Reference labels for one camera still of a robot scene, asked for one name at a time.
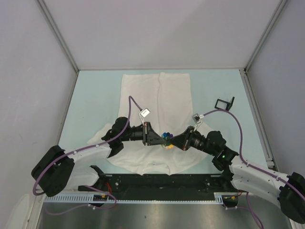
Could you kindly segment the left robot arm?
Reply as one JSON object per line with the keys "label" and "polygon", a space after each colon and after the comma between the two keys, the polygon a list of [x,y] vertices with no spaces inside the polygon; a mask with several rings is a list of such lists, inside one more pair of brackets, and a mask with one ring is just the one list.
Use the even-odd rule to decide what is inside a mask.
{"label": "left robot arm", "polygon": [[53,197],[68,187],[90,186],[99,191],[105,178],[99,174],[97,159],[111,158],[124,149],[124,142],[139,141],[144,146],[164,145],[150,122],[131,126],[127,117],[119,117],[102,137],[102,142],[66,152],[59,145],[52,146],[31,172],[35,180],[33,193]]}

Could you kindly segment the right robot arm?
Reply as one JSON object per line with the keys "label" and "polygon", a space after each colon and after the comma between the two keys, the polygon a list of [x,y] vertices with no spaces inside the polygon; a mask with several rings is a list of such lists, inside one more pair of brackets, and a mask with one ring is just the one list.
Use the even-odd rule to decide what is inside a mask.
{"label": "right robot arm", "polygon": [[220,187],[224,191],[235,188],[250,192],[279,207],[291,220],[304,224],[305,178],[302,175],[276,172],[241,159],[240,154],[226,146],[219,131],[210,131],[204,136],[190,126],[169,142],[183,151],[194,148],[212,155],[213,165],[222,172]]}

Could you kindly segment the rainbow plush flower brooch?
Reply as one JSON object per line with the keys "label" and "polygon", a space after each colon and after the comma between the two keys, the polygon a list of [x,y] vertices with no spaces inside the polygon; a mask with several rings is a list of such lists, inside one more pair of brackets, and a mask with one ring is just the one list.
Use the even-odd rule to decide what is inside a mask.
{"label": "rainbow plush flower brooch", "polygon": [[161,146],[165,149],[172,149],[174,147],[174,145],[172,145],[169,140],[171,138],[173,138],[173,134],[171,134],[170,132],[164,132],[161,137],[166,141],[165,144],[162,144]]}

